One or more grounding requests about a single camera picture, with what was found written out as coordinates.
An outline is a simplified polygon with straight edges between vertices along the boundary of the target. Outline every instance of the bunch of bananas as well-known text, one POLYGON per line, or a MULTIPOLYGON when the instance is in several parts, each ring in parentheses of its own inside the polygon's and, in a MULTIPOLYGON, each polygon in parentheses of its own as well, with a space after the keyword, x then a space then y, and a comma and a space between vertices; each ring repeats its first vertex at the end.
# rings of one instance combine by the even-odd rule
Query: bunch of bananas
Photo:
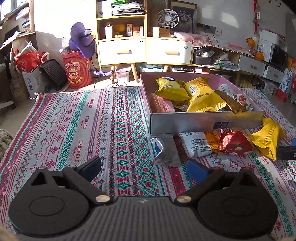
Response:
POLYGON ((249 89, 255 89, 255 86, 253 86, 249 81, 242 80, 239 83, 240 88, 249 88, 249 89))

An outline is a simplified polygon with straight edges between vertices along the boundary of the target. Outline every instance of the microwave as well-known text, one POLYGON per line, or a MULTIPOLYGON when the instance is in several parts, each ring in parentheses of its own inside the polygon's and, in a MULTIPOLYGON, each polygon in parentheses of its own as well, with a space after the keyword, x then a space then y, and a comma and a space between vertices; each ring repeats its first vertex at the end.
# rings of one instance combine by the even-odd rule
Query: microwave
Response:
POLYGON ((263 53, 265 62, 285 70, 288 54, 281 47, 272 42, 259 39, 257 51, 263 53))

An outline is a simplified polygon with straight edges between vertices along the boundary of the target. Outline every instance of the drawer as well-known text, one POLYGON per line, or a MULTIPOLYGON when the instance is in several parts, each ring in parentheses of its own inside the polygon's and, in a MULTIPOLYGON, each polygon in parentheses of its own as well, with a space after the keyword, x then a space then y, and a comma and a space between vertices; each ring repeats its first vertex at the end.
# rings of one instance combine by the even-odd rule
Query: drawer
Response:
POLYGON ((146 62, 145 39, 99 42, 101 65, 146 62))
POLYGON ((263 76, 265 70, 264 63, 244 55, 240 56, 238 66, 241 68, 242 71, 256 74, 259 76, 263 76))
POLYGON ((263 77, 269 80, 276 81, 278 83, 281 83, 283 80, 284 73, 271 67, 267 66, 267 69, 264 71, 263 77))
POLYGON ((148 39, 147 63, 191 64, 192 42, 148 39))

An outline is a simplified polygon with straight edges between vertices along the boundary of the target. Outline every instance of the black circular disc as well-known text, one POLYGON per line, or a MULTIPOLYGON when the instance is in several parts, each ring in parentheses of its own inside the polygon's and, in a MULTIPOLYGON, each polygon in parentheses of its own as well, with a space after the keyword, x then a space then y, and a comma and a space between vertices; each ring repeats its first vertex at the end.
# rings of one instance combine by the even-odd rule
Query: black circular disc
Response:
POLYGON ((266 191, 243 185, 206 194, 197 210, 207 228, 236 239, 270 233, 278 217, 277 206, 266 191))
POLYGON ((19 233, 51 236, 79 225, 89 210, 87 199, 66 188, 34 188, 12 201, 9 218, 19 233))

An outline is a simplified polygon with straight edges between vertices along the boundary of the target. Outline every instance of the pink box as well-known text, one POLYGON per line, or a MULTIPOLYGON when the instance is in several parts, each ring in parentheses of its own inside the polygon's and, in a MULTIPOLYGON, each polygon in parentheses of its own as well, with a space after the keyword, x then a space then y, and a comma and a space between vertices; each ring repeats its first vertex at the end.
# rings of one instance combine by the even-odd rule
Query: pink box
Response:
POLYGON ((140 74, 140 79, 143 84, 141 94, 145 103, 144 111, 146 111, 148 117, 149 132, 151 134, 195 131, 212 132, 219 130, 221 125, 228 128, 256 128, 264 114, 264 111, 250 96, 219 75, 180 72, 142 72, 140 74), (231 111, 152 113, 147 95, 158 89, 158 84, 155 80, 157 77, 172 77, 184 82, 194 80, 198 77, 205 77, 209 78, 208 85, 213 90, 217 89, 220 85, 227 83, 237 94, 244 94, 250 100, 253 105, 253 111, 240 114, 234 114, 231 111))

